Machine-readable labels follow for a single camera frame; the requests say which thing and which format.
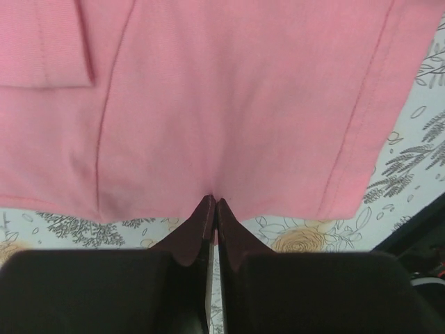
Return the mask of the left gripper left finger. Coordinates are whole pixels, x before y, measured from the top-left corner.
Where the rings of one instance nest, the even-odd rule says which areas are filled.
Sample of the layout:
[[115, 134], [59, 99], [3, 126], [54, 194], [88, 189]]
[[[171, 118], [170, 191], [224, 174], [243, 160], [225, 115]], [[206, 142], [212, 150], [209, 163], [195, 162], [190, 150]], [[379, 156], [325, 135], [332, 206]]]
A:
[[215, 199], [148, 249], [26, 250], [1, 268], [2, 333], [208, 333]]

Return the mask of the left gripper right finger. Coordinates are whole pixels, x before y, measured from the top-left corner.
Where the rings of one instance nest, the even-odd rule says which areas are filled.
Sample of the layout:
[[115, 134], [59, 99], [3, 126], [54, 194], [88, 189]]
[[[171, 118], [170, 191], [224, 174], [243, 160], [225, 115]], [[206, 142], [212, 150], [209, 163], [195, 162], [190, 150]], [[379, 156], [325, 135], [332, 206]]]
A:
[[384, 253], [276, 253], [216, 207], [226, 333], [435, 333], [436, 312]]

